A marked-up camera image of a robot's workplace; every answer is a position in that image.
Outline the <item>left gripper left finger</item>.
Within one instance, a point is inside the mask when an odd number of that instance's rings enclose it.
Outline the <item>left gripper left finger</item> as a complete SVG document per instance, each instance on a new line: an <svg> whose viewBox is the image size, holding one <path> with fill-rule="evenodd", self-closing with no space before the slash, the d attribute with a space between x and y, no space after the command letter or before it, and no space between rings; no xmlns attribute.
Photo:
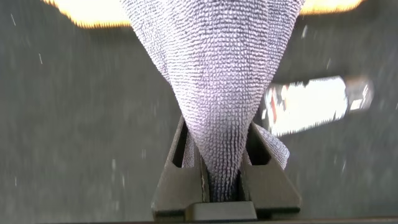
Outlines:
<svg viewBox="0 0 398 224"><path fill-rule="evenodd" d="M155 220L191 220L195 206L209 201L208 184L203 180L205 172L196 146L192 150L193 165L183 165L187 136L188 128L181 117L152 199Z"/></svg>

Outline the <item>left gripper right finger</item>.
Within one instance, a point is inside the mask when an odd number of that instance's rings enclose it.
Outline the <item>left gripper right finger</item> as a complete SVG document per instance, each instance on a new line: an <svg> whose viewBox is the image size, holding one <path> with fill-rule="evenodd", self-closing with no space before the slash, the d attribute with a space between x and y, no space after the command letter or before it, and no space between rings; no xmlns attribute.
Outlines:
<svg viewBox="0 0 398 224"><path fill-rule="evenodd" d="M254 123L249 126L240 172L246 198L259 217L300 211L300 194Z"/></svg>

